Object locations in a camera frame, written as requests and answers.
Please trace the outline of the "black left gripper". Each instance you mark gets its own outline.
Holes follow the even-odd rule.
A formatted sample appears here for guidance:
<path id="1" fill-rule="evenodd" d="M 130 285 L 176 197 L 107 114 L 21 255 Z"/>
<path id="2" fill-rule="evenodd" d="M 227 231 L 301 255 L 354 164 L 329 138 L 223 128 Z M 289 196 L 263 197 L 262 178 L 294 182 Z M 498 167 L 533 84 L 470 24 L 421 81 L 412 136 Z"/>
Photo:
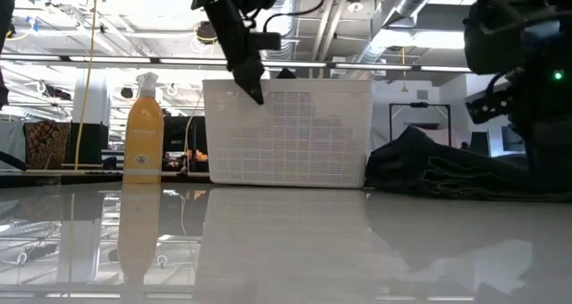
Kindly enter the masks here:
<path id="1" fill-rule="evenodd" d="M 240 14 L 260 8 L 264 1 L 206 0 L 204 5 L 226 58 L 227 70 L 232 72 L 236 84 L 259 105 L 264 103 L 260 80 L 265 68 L 249 42 L 250 31 Z"/>

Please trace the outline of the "blue denim jeans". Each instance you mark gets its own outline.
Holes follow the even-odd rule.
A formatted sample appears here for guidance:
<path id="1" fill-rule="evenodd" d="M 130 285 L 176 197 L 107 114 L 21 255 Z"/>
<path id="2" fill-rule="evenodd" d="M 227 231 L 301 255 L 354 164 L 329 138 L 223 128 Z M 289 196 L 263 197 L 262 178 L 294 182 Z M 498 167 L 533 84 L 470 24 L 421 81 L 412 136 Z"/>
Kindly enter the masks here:
<path id="1" fill-rule="evenodd" d="M 572 187 L 545 182 L 518 164 L 519 158 L 441 145 L 409 126 L 372 152 L 366 186 L 427 198 L 572 204 Z"/>

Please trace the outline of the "white perforated plastic basket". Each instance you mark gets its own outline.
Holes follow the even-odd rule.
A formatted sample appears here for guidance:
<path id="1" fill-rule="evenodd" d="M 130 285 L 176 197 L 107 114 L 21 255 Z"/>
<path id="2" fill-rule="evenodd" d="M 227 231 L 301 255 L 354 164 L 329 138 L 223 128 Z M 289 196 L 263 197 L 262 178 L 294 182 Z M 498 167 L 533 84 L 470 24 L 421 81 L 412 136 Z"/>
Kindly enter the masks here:
<path id="1" fill-rule="evenodd" d="M 360 188 L 370 80 L 262 80 L 258 104 L 232 80 L 203 84 L 210 180 L 218 184 Z"/>

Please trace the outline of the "orange spray bottle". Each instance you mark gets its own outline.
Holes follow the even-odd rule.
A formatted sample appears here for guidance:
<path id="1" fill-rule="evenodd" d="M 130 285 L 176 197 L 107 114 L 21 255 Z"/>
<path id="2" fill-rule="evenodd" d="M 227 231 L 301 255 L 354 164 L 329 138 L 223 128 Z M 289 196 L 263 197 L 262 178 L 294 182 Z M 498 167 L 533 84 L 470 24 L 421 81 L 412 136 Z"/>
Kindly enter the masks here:
<path id="1" fill-rule="evenodd" d="M 158 76 L 153 72 L 136 77 L 139 96 L 130 109 L 123 157 L 122 181 L 128 184 L 161 182 L 164 116 L 156 100 Z"/>

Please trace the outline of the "black tubular stand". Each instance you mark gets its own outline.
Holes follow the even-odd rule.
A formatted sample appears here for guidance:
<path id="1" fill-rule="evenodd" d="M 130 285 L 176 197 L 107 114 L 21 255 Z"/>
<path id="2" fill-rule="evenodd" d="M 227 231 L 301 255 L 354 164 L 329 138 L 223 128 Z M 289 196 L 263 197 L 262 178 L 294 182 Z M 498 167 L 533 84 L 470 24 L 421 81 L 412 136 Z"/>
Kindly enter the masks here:
<path id="1" fill-rule="evenodd" d="M 453 146 L 452 108 L 450 104 L 436 104 L 426 101 L 412 103 L 389 103 L 389 141 L 399 136 L 409 125 L 420 126 L 422 130 L 438 131 L 433 134 L 441 144 Z"/>

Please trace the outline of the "black box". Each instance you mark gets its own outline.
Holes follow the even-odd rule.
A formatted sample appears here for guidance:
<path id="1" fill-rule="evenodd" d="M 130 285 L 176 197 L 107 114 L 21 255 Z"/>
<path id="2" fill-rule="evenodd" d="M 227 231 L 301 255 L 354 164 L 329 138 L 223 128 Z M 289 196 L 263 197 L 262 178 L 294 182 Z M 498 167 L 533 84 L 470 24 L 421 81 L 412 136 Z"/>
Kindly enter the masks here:
<path id="1" fill-rule="evenodd" d="M 80 125 L 72 122 L 66 147 L 65 162 L 75 163 L 75 152 Z M 80 138 L 80 165 L 94 165 L 102 162 L 102 151 L 108 146 L 109 129 L 103 123 L 84 123 Z"/>

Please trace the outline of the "patterned fabric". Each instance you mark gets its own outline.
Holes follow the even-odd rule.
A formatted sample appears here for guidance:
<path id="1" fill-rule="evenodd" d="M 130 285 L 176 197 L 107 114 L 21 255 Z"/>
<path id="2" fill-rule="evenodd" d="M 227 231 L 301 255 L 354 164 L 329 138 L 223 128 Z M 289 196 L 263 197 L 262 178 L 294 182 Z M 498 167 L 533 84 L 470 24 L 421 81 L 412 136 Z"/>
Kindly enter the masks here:
<path id="1" fill-rule="evenodd" d="M 59 169 L 65 160 L 70 134 L 67 122 L 26 122 L 26 162 L 31 169 Z"/>

